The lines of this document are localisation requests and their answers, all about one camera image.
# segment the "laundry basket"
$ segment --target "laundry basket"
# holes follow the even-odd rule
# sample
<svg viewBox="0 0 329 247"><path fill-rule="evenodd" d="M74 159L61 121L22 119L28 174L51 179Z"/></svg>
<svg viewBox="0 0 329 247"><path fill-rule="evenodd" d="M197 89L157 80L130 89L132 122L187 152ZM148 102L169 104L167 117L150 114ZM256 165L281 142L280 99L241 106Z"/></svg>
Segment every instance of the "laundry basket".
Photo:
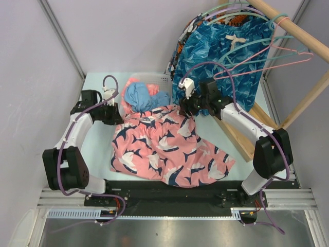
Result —
<svg viewBox="0 0 329 247"><path fill-rule="evenodd" d="M144 82L145 84L154 84L159 85L161 91L168 92L170 101L171 98L171 86L172 80L169 75L160 74L160 73L134 73L130 76L131 78L135 78L140 82ZM121 116L125 115L123 106L120 105L119 113Z"/></svg>

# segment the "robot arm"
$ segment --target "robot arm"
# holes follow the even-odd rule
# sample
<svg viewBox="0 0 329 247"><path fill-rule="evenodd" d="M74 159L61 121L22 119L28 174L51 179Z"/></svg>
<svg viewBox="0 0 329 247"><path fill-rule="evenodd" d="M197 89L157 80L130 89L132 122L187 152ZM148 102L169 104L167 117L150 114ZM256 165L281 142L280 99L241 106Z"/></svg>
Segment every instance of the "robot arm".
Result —
<svg viewBox="0 0 329 247"><path fill-rule="evenodd" d="M239 105L237 105L238 111L232 98L221 95L213 78L200 82L199 86L201 94L194 90L193 80L187 78L179 83L179 87L186 93L186 96L179 101L180 114L190 116L201 109L207 109L211 116L234 126L251 141L255 146L254 170L242 182L241 187L247 196L256 194L269 179L285 169L283 157L266 131L280 144L285 159L290 165L293 162L293 155L288 133L284 129L274 130L261 123L242 110Z"/></svg>
<svg viewBox="0 0 329 247"><path fill-rule="evenodd" d="M104 100L109 99L114 90L105 91ZM118 105L114 100L109 100L105 104L95 107L88 113L83 113L87 108L98 104L97 95L99 92L94 90L85 90L81 93L81 101L79 101L71 110L70 123L65 130L61 140L53 149L48 149L43 152L42 158L46 170L49 187L52 190L58 190L57 165L59 150L63 141L63 153L61 155L61 181L64 190L73 188L85 190L90 193L105 193L105 180L94 177L89 174L88 167L80 153L83 141L92 127L94 121L100 120L106 125L122 124L123 120L118 112Z"/></svg>

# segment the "plastic hanger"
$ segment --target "plastic hanger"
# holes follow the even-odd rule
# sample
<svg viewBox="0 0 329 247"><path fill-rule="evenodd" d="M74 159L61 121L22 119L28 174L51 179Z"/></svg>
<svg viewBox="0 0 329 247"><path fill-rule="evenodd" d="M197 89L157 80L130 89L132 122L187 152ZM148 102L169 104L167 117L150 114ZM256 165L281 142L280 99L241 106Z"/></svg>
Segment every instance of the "plastic hanger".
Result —
<svg viewBox="0 0 329 247"><path fill-rule="evenodd" d="M267 19L266 17L264 17L264 16L262 16L260 14L250 13L250 12L238 12L238 13L230 13L230 14L226 14L226 15L220 16L217 19L214 19L214 20L210 21L207 25L213 24L215 22L218 22L221 19L225 19L225 18L228 18L228 17L231 17L231 16L235 16L235 15L253 15L253 16L257 16L259 18L262 18L262 19L264 19L267 22L269 21L269 19Z"/></svg>
<svg viewBox="0 0 329 247"><path fill-rule="evenodd" d="M280 40L280 39L293 39L294 36L291 36L291 35L286 35L286 36L277 36L277 37L274 37L274 42ZM230 54L232 54L233 52L236 52L237 50L239 49L242 49L246 46L249 46L249 45L253 45L253 44L256 44L256 43L263 43L263 42L266 42L266 41L271 41L272 38L267 38L267 39L261 39L261 40L256 40L256 41L252 41L252 42L249 42L247 44L244 44L244 45L241 45L237 48L235 48L234 50L231 50L229 52L227 52L225 55L223 55L218 63L222 63L225 67L227 68L230 68L232 66L235 66L235 65L238 65L238 63L233 63L230 58L228 57ZM292 52L292 53L289 53L289 54L286 54L286 55L281 55L281 56L276 56L276 57L272 57L272 58L266 58L266 59L259 59L259 60L253 60L253 61L247 61L245 62L244 64L249 64L249 63L260 63L260 62L264 62L264 61L269 61L269 60L275 60L275 59L279 59L279 58L286 58L286 57L290 57L290 56L293 56L293 55L297 55L298 52L303 52L305 49L303 50L300 50L300 51L297 51L297 52ZM227 61L229 62L229 64L224 64L223 61L227 59Z"/></svg>
<svg viewBox="0 0 329 247"><path fill-rule="evenodd" d="M278 17L281 17L281 16L283 16L283 15L285 15L285 14L279 14L279 15L277 15L276 17L274 17L274 18L269 22L269 25L271 26L271 24L273 23L273 21L274 21L275 19L277 19ZM280 50L289 50L289 51L292 51L292 52L293 52L293 55L297 54L297 55L300 56L300 55L304 55L304 54L306 54L306 55L310 55L310 57L307 58L307 59L304 59L304 60L296 61L296 62L290 62L290 63L280 64L280 65L271 66L271 67L267 67L267 68L263 68L263 69L257 69L257 70L252 70L252 71L249 71L249 72L244 72L244 73L240 73L240 74L235 74L235 75L232 75L233 77L236 77L236 76L242 76L242 75L247 75L247 74L251 74L251 73L255 73L255 72L259 72L259 71L264 71L264 70L268 70L268 69L271 69L271 68L278 68L278 67L288 66L288 65L292 65L292 64L303 63L303 62L307 62L307 61L309 61L309 60L311 60L311 59L313 58L314 54L311 53L311 52L300 52L300 51L297 51L297 50L294 50L294 49L278 47L278 46L275 46L275 45L273 44L274 41L275 41L275 39L276 39L276 38L274 37L274 34L275 34L276 31L277 31L277 27L278 27L279 24L280 24L283 20L285 20L285 19L289 19L289 17L285 17L285 18L283 18L283 19L280 20L280 21L278 22L278 24L276 25L269 46L267 46L266 48L264 48L264 49L261 50L260 52L258 52L258 53L256 53L256 54L252 55L251 57L245 59L244 61L238 63L238 64L235 65L233 68L229 69L229 71L231 72L232 70L234 70L234 69L235 69L236 67L238 67L239 65L246 63L246 62L249 61L250 59L254 58L255 56L257 56L257 55L259 55L259 54L261 54L261 53L263 53L264 51L270 49L271 47L273 47L273 48L277 48L277 49L280 49ZM229 76L218 77L218 76L221 75L222 73L224 73L224 71L215 74L215 75L213 76L213 78L214 78L215 80L220 80L220 79L229 78Z"/></svg>
<svg viewBox="0 0 329 247"><path fill-rule="evenodd" d="M205 13L203 13L201 16L202 17L205 17L207 14L209 14L211 11L214 11L214 10L216 10L216 9L219 9L219 8L221 8L221 7L225 7L225 6L229 6L229 5L232 5L232 4L236 4L236 3L226 3L226 4L220 4L220 5L218 5L218 6L216 6L216 7L214 7L214 8L212 8L212 9L209 9L207 12L205 12ZM239 2L239 4L248 4L248 5L250 5L250 3L248 3L248 2Z"/></svg>
<svg viewBox="0 0 329 247"><path fill-rule="evenodd" d="M218 14L224 13L226 11L235 10L235 9L250 10L250 11L254 11L254 12L260 14L260 15L263 15L263 13L260 12L258 9L254 9L254 8L250 8L250 7L230 7L230 8L227 8L227 9L222 9L220 11L217 11L216 13L213 13L213 14L207 16L205 18L205 20L208 20L208 19L212 18L213 16L216 16Z"/></svg>

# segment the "metal extrusion frame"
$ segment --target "metal extrusion frame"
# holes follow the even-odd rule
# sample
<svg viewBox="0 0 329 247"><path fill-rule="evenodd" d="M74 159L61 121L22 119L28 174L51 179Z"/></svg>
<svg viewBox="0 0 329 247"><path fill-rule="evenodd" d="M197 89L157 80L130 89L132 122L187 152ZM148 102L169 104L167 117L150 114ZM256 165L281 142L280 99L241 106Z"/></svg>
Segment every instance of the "metal extrusion frame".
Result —
<svg viewBox="0 0 329 247"><path fill-rule="evenodd" d="M321 217L318 212L311 189L265 189L268 210L303 210L316 247L327 245L327 238L323 232ZM29 247L40 244L42 232L47 218L60 219L97 219L103 207L84 206L85 196L74 194L66 197L60 191L49 188L42 190L37 210L39 211ZM130 220L240 220L239 210L254 210L255 208L231 208L229 217L143 217L122 216L118 219Z"/></svg>
<svg viewBox="0 0 329 247"><path fill-rule="evenodd" d="M86 75L83 72L83 69L79 63L79 60L77 59L68 39L66 38L64 31L58 22L48 0L38 0L40 3L41 8L43 9L46 17L48 18L54 32L56 33L57 37L59 38L61 44L63 45L64 50L66 51L68 57L70 58L73 66L75 67L77 73L81 77L82 81L84 82L84 79Z"/></svg>

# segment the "white wall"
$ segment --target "white wall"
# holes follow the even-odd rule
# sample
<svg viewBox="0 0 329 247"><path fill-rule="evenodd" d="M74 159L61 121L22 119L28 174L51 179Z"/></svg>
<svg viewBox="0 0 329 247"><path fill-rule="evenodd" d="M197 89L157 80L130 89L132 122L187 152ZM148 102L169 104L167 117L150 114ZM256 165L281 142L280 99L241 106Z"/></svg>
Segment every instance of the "white wall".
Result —
<svg viewBox="0 0 329 247"><path fill-rule="evenodd" d="M293 17L302 0L266 2ZM86 73L164 72L188 21L216 6L218 1L49 0L49 3Z"/></svg>
<svg viewBox="0 0 329 247"><path fill-rule="evenodd" d="M35 208L44 149L59 140L82 81L38 1L0 2L0 240Z"/></svg>
<svg viewBox="0 0 329 247"><path fill-rule="evenodd" d="M327 0L311 1L301 21L300 27L329 46L329 21ZM288 47L297 48L296 40ZM310 62L272 70L268 82L275 98L275 105L283 121L301 99L329 69L326 62L315 56ZM329 88L304 111L287 129L295 159L297 176L303 188L312 188L321 216L329 229Z"/></svg>

